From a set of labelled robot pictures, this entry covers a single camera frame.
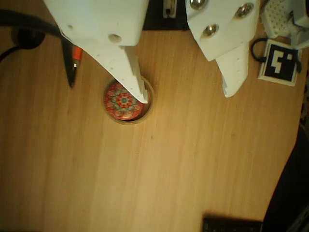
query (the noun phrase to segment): metal screw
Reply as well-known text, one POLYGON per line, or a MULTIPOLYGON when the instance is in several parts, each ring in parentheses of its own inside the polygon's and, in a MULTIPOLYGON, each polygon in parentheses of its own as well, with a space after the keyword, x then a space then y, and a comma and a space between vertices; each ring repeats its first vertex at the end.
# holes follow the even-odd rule
POLYGON ((247 16, 247 14, 249 14, 253 8, 254 5, 252 3, 245 3, 238 8, 238 10, 235 13, 235 17, 243 18, 247 16))
POLYGON ((208 3, 208 0, 190 0, 190 6, 194 10, 202 9, 207 3, 208 3))
POLYGON ((203 31, 203 35, 208 36, 208 37, 212 36, 218 31, 218 29, 219 29, 219 25, 217 24, 209 25, 203 31))

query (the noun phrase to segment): wood grain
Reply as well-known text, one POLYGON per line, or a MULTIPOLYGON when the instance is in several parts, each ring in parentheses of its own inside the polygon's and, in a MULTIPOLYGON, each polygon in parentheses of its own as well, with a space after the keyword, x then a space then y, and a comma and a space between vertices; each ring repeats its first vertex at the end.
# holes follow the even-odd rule
MULTIPOLYGON (((39 0, 0 7, 52 22, 39 0)), ((12 44, 0 33, 2 52, 12 44)), ((189 31, 144 31, 137 54, 157 101, 136 125, 105 114, 112 77, 89 55, 69 88, 56 38, 0 64, 1 230, 197 232, 206 214, 263 220, 295 144, 307 51, 295 87, 258 80, 250 58, 229 99, 189 31)))

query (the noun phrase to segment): red mandala pattern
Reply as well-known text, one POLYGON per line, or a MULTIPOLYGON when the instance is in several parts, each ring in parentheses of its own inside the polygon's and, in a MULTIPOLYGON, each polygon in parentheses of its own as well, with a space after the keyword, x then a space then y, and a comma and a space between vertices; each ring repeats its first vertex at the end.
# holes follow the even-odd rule
POLYGON ((110 115, 119 120, 135 119, 144 107, 118 82, 107 89, 104 104, 110 115))

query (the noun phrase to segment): white plastic piece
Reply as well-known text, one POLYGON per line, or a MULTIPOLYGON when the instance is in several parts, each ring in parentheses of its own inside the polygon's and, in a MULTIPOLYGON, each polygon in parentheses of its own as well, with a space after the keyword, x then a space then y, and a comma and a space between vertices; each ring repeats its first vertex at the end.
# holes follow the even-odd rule
POLYGON ((190 6, 190 1, 187 0, 188 25, 208 61, 216 59, 253 38, 259 7, 259 0, 210 0, 203 9, 194 10, 190 6), (244 18, 236 18, 236 11, 244 3, 252 3, 253 10, 244 18), (205 28, 213 24, 219 26, 218 31, 211 37, 204 36, 205 28))
POLYGON ((249 43, 235 48, 216 59, 222 73, 222 89, 225 97, 233 96, 248 75, 249 43))
POLYGON ((291 0, 270 0, 261 12, 265 32, 269 38, 288 37, 287 22, 293 10, 291 0))
POLYGON ((190 30, 207 60, 216 59, 227 98, 233 96, 247 78, 249 41, 255 35, 259 8, 259 0, 210 0, 201 10, 194 10, 190 1, 186 2, 190 30), (253 4, 253 9, 243 18, 235 17, 244 3, 253 4), (219 27, 217 32, 205 36, 205 28, 214 24, 219 27))
POLYGON ((306 10, 306 0, 294 0, 293 17, 296 25, 309 28, 309 17, 306 10))
POLYGON ((44 0, 62 33, 99 62, 136 99, 148 102, 133 48, 148 0, 44 0))

